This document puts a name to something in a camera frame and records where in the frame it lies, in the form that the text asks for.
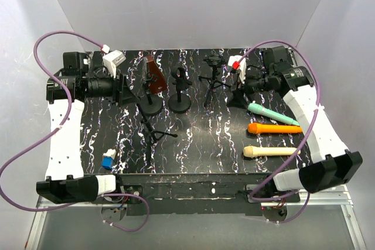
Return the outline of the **mint green microphone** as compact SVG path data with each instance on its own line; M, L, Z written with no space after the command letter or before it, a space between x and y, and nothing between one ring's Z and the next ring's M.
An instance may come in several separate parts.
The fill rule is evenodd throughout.
M298 121L294 120L293 118L280 114L276 111L267 109L264 106L256 104L254 102L248 104L247 110L252 112L253 114L262 115L275 121L282 122L283 124L299 126Z

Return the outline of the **black round-base stand front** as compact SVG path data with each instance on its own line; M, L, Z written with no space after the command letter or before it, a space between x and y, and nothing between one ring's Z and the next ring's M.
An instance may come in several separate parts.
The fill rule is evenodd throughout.
M150 83L156 82L157 76L148 72L145 77L145 81L142 84L144 90L144 96L140 99L140 105L144 114L147 116L158 115L163 108L163 100L156 94L151 93Z

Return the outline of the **black round-base stand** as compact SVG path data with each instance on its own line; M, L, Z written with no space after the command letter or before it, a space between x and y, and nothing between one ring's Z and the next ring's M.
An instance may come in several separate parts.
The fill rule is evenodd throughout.
M187 78L185 68L181 66L174 68L171 76L175 79L172 84L175 86L176 93L169 97L168 107L176 114L183 114L191 107L191 99L183 91L187 90L192 82Z
M147 116L158 115L163 108L163 100L156 94L151 93L150 83L156 82L157 76L148 72L145 77L145 81L142 84L144 90L144 96L140 99L140 105L144 114Z

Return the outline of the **orange microphone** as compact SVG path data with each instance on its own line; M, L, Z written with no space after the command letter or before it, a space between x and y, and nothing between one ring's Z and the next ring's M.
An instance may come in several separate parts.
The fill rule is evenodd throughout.
M249 133L256 135L261 133L302 133L300 126L259 123L250 123L247 130Z

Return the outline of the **black tripod microphone stand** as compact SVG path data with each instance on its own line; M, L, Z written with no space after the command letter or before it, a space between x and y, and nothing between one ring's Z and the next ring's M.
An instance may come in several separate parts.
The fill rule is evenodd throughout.
M206 107L208 105L209 101L211 100L213 90L215 90L215 89L217 89L221 86L231 88L231 85L229 85L227 83L224 83L222 81L219 81L217 79L217 76L219 75L219 70L226 63L226 61L225 61L225 59L223 58L222 55L219 55L219 54L209 55L203 61L206 62L209 67L212 68L212 76L211 77L198 76L198 80L200 82L202 82L203 80L206 80L206 81L209 82L209 88L208 88L208 91L206 93L206 100L203 104L203 106Z

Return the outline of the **beige microphone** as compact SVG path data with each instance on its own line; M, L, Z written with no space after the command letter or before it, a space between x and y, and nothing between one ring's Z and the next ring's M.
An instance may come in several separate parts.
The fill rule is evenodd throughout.
M243 149L243 155L247 158L262 156L290 156L296 151L296 148L287 147L258 147L246 146Z

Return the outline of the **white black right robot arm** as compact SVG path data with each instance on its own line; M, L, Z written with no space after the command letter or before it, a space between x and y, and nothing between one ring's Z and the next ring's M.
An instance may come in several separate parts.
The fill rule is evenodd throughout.
M332 127L320 104L320 87L313 72L293 64L285 44L260 52L261 74L247 74L245 55L230 56L228 66L238 75L229 107L250 109L246 99L262 91L275 91L292 111L307 145L312 163L299 169L277 169L265 187L266 197L280 201L287 191L304 189L310 193L348 183L363 163L359 152L352 152Z

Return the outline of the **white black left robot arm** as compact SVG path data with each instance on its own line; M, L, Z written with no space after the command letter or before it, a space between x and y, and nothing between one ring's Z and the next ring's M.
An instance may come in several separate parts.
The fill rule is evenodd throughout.
M62 128L50 139L50 155L45 180L36 184L38 195L55 204L92 202L99 196L119 203L125 195L122 181L114 174L85 176L81 164L81 117L86 98L109 98L119 107L136 103L118 66L125 56L119 50L93 56L108 71L105 77L91 77L89 56L80 52L63 53L63 68L48 79L46 99L51 128Z

